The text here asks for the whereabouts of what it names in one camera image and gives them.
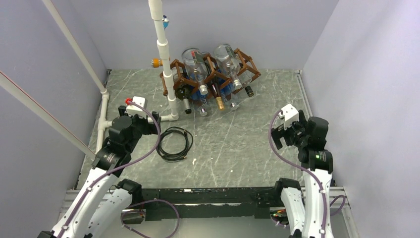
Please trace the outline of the dark green wine bottle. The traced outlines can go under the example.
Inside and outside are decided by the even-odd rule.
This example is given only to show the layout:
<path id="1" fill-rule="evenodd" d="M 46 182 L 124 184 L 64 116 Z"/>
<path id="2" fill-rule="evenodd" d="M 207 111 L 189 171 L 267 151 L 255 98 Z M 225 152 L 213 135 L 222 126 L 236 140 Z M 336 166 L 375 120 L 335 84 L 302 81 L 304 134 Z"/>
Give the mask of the dark green wine bottle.
<path id="1" fill-rule="evenodd" d="M 186 114 L 190 114 L 192 112 L 189 98 L 191 97 L 191 90 L 189 86 L 182 85 L 175 90 L 176 97 L 182 101 L 184 106 L 184 111 Z"/>

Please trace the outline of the clear bottle red label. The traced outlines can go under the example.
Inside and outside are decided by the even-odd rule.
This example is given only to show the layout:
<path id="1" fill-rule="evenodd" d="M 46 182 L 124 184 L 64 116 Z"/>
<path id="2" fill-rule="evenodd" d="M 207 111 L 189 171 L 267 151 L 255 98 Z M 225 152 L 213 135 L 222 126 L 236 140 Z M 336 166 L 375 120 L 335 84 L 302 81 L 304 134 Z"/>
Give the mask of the clear bottle red label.
<path id="1" fill-rule="evenodd" d="M 200 94 L 206 95 L 209 91 L 204 81 L 208 76 L 208 71 L 200 50 L 198 48 L 185 49 L 182 60 L 189 78 L 197 82 Z"/>

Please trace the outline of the clear square glass bottle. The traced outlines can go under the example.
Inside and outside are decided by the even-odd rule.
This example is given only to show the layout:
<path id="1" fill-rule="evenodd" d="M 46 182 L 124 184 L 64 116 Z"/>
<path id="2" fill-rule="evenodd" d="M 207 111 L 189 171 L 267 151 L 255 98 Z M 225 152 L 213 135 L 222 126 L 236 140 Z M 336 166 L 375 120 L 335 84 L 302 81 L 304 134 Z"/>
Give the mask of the clear square glass bottle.
<path id="1" fill-rule="evenodd" d="M 232 79 L 234 90 L 241 89 L 242 82 L 238 77 L 241 67 L 231 46 L 229 44 L 217 46 L 213 51 L 213 56 L 222 73 Z"/>

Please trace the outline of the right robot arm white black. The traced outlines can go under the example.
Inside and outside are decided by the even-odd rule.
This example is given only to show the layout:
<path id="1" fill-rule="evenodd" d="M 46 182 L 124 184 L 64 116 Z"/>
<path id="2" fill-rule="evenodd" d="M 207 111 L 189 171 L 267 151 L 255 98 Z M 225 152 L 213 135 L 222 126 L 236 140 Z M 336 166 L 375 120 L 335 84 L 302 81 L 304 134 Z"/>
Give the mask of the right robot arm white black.
<path id="1" fill-rule="evenodd" d="M 305 117 L 291 104 L 276 116 L 283 119 L 274 128 L 270 122 L 268 141 L 273 153 L 283 162 L 303 172 L 305 190 L 298 181 L 280 178 L 273 200 L 285 206 L 292 238 L 331 238 L 329 191 L 333 173 L 333 156 L 325 149 L 328 121 Z"/>

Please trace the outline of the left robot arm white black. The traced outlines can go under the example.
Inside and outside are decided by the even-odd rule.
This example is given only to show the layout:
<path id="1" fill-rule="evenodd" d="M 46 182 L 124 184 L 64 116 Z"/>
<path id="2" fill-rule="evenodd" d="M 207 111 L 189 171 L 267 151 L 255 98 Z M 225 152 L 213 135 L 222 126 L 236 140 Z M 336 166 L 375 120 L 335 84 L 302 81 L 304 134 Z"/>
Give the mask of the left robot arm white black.
<path id="1" fill-rule="evenodd" d="M 116 185 L 116 194 L 108 201 L 103 199 L 123 169 L 134 164 L 131 154 L 140 138 L 160 135 L 161 117 L 136 104 L 120 106 L 118 111 L 81 190 L 58 223 L 39 233 L 40 238 L 98 238 L 123 209 L 141 204 L 142 187 L 129 179 Z"/>

